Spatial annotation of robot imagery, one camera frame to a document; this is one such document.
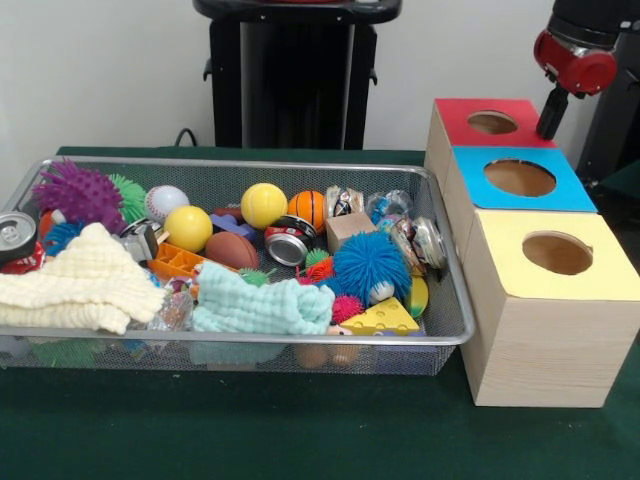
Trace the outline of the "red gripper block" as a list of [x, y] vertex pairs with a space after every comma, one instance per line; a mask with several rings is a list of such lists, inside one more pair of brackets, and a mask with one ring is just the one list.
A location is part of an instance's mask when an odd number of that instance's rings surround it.
[[553, 139], [568, 106], [568, 92], [595, 95], [608, 88], [617, 73], [617, 61], [610, 51], [582, 47], [543, 31], [534, 44], [534, 58], [545, 75], [562, 88], [554, 88], [536, 125], [541, 139]]

